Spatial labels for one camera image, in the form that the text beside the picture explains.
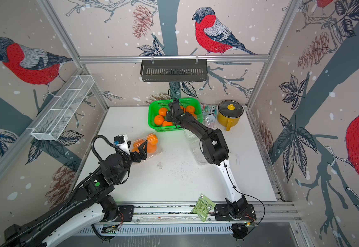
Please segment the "clear plastic clamshell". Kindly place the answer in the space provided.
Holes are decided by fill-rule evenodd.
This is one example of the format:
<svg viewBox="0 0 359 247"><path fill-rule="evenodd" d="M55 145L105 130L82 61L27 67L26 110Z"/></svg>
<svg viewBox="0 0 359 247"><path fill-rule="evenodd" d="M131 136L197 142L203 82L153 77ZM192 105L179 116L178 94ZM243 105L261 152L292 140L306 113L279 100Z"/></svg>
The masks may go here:
<svg viewBox="0 0 359 247"><path fill-rule="evenodd" d="M140 153L139 148L144 143L146 144L143 146L142 149L147 154L147 160L156 157L163 152L163 146L162 143L159 141L158 135L152 132L133 141L131 144L130 151Z"/></svg>
<svg viewBox="0 0 359 247"><path fill-rule="evenodd" d="M216 164L214 154L216 152L214 142L216 134L212 128L209 128L198 121L185 122L182 124L183 129L191 132L196 136L190 141L190 148L195 159L201 161L204 159L209 164Z"/></svg>

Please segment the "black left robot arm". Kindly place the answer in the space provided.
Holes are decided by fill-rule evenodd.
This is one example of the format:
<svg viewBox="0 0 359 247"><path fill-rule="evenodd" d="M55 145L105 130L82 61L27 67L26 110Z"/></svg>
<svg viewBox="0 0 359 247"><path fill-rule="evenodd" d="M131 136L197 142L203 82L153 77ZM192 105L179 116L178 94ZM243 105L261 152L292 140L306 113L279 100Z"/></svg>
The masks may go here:
<svg viewBox="0 0 359 247"><path fill-rule="evenodd" d="M47 213L22 226L14 224L5 232L4 247L56 247L78 231L103 220L124 222L124 215L110 195L115 186L124 184L133 163L146 160L148 142L131 152L131 141L118 135L111 142L96 135L91 151L98 167L76 185L68 198Z"/></svg>

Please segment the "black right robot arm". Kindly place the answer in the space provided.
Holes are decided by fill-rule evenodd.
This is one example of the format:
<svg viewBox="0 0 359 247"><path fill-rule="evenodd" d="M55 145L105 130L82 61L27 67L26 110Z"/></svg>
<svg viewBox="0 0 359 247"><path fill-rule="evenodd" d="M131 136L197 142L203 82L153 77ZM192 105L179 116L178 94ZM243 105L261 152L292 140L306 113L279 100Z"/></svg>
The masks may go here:
<svg viewBox="0 0 359 247"><path fill-rule="evenodd" d="M215 165L223 180L226 189L227 207L224 213L218 216L226 219L256 221L253 206L248 203L247 195L238 190L235 178L230 168L229 149L223 133L219 129L212 129L201 122L190 113L182 110L180 101L174 99L169 103L166 118L175 126L182 127L199 138L199 147L206 161Z"/></svg>

